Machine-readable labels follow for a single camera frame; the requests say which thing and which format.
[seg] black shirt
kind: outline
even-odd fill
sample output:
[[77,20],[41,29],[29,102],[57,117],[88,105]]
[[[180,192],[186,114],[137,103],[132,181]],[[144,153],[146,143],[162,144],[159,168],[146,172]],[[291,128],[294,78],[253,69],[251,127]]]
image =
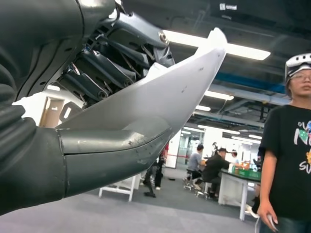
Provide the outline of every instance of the black shirt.
[[276,215],[310,221],[311,110],[291,105],[271,110],[260,148],[277,158],[270,191]]
[[210,182],[218,176],[221,169],[228,169],[230,163],[221,158],[219,154],[215,154],[206,162],[206,166],[202,171],[202,178],[205,182]]

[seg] phone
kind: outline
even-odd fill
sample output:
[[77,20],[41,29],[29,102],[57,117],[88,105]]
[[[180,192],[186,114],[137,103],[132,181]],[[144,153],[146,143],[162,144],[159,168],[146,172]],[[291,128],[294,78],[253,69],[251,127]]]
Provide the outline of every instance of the phone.
[[279,230],[276,227],[276,225],[274,224],[274,221],[273,221],[272,215],[266,215],[266,217],[267,217],[268,220],[270,222],[270,224],[272,225],[272,227],[273,227],[273,229],[275,229],[275,230],[277,231],[277,232],[279,231]]

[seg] woman's hand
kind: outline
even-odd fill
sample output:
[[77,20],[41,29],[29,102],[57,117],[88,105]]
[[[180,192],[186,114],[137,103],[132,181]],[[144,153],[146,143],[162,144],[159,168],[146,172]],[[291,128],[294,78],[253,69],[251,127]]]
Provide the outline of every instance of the woman's hand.
[[260,216],[261,220],[270,228],[272,231],[276,232],[276,229],[269,221],[268,215],[271,215],[273,222],[278,224],[278,218],[274,212],[273,206],[269,200],[260,200],[260,204],[258,209],[258,215]]

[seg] desk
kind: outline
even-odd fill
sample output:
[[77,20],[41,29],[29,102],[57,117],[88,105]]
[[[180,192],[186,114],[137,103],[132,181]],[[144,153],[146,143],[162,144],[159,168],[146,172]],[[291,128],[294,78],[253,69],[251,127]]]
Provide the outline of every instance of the desk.
[[103,191],[122,193],[129,195],[128,201],[131,201],[134,189],[140,187],[140,174],[133,176],[128,179],[115,183],[112,186],[102,187],[100,189],[98,196],[102,197]]
[[240,220],[244,221],[248,183],[260,183],[260,179],[221,171],[221,183],[218,203],[220,205],[241,206]]

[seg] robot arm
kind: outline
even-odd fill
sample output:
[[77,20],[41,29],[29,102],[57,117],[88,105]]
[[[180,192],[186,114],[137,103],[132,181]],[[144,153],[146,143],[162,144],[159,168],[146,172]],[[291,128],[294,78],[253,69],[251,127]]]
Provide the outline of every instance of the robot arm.
[[[13,30],[20,27],[16,1],[26,5],[23,30]],[[0,2],[0,19],[11,19],[0,38],[0,215],[147,169],[192,114],[226,54],[217,29],[206,41],[217,45],[171,69],[161,30],[122,6],[111,14],[113,0],[88,2]],[[45,129],[12,105],[53,82],[86,109]]]

